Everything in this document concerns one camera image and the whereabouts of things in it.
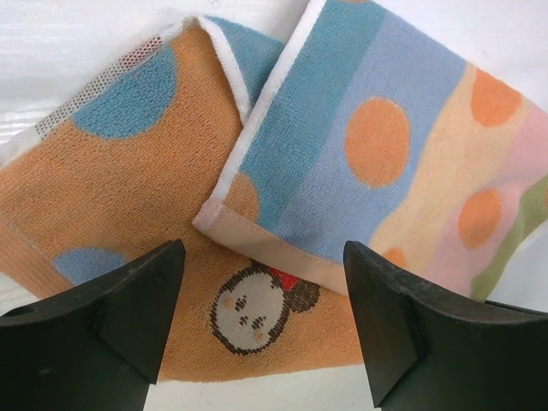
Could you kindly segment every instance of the terry cloth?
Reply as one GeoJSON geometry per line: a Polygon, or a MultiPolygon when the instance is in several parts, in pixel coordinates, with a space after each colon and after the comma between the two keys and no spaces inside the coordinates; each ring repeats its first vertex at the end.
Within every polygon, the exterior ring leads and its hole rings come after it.
{"type": "Polygon", "coordinates": [[[347,298],[192,226],[282,48],[227,21],[188,21],[2,147],[0,271],[46,297],[181,238],[162,379],[362,362],[347,298]]]}
{"type": "Polygon", "coordinates": [[[194,225],[347,294],[361,241],[484,300],[548,218],[548,116],[371,1],[312,0],[194,225]]]}

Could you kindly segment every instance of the green stripe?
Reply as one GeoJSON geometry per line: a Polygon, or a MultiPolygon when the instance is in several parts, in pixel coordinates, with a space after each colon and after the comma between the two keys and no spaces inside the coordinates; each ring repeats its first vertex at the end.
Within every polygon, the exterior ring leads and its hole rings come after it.
{"type": "Polygon", "coordinates": [[[548,219],[547,192],[548,176],[545,176],[522,195],[514,225],[498,249],[495,259],[472,281],[473,299],[487,300],[521,242],[548,219]]]}

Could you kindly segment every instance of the pink stripe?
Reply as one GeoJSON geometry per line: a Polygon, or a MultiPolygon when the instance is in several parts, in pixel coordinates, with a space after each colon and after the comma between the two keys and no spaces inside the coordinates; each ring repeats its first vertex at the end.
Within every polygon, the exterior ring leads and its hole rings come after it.
{"type": "Polygon", "coordinates": [[[424,276],[462,295],[470,295],[472,279],[492,262],[500,244],[511,230],[520,199],[532,185],[548,174],[548,116],[533,106],[522,124],[495,188],[503,201],[503,215],[495,233],[481,247],[468,250],[458,231],[462,204],[447,221],[441,241],[424,276]]]}

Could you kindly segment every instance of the white surface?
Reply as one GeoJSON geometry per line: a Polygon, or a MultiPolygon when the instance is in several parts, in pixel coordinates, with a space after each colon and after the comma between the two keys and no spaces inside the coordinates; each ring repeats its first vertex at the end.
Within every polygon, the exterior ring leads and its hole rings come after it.
{"type": "Polygon", "coordinates": [[[516,250],[490,299],[548,313],[548,221],[516,250]]]}
{"type": "MultiPolygon", "coordinates": [[[[379,3],[548,109],[546,0],[379,3]]],[[[186,12],[222,15],[284,40],[305,6],[306,0],[0,0],[0,141],[47,115],[123,52],[186,12]]],[[[548,301],[539,298],[539,290],[548,289],[547,232],[546,225],[535,232],[534,238],[542,239],[521,247],[513,258],[497,287],[499,300],[537,309],[548,301]],[[531,281],[513,292],[512,284],[526,275],[531,281]]],[[[0,277],[0,313],[31,301],[0,277]]],[[[146,406],[146,411],[232,409],[372,406],[363,366],[226,384],[164,383],[151,390],[146,406]]]]}

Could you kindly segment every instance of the blue polka dot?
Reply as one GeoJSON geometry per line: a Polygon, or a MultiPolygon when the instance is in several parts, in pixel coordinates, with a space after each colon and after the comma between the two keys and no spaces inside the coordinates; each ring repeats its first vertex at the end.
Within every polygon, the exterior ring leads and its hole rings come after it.
{"type": "Polygon", "coordinates": [[[74,114],[76,127],[106,140],[124,139],[154,126],[176,92],[177,65],[170,47],[110,85],[74,114]]]}
{"type": "Polygon", "coordinates": [[[93,280],[125,264],[122,254],[103,248],[76,248],[53,260],[55,268],[73,285],[93,280]]]}

